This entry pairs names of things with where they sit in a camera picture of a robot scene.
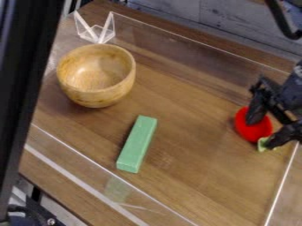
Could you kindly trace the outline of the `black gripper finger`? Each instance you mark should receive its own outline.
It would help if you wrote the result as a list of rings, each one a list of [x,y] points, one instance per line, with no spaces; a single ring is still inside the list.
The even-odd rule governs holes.
[[[246,114],[247,125],[258,124],[262,121],[267,113],[267,105],[268,105],[267,91],[263,88],[260,88],[254,92],[251,102],[247,107]]]
[[[268,137],[264,142],[267,149],[283,146],[288,141],[302,141],[302,119],[291,124],[286,124],[282,128]]]

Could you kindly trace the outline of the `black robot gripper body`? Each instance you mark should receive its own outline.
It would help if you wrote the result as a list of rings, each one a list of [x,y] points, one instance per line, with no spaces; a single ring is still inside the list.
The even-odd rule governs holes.
[[[302,76],[290,74],[283,84],[260,76],[255,85],[250,87],[250,93],[254,94],[260,88],[267,91],[267,112],[274,115],[280,124],[291,124],[292,120],[286,111],[288,110],[295,116],[302,114]]]

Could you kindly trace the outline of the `dark robot arm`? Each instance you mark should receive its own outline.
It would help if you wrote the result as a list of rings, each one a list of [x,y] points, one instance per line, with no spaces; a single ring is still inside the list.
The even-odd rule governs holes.
[[[264,0],[279,32],[291,41],[302,39],[302,0]],[[280,128],[259,138],[264,149],[282,147],[295,140],[302,142],[302,56],[292,63],[291,71],[282,83],[260,75],[250,87],[251,101],[244,121],[247,125],[260,123],[270,113]]]

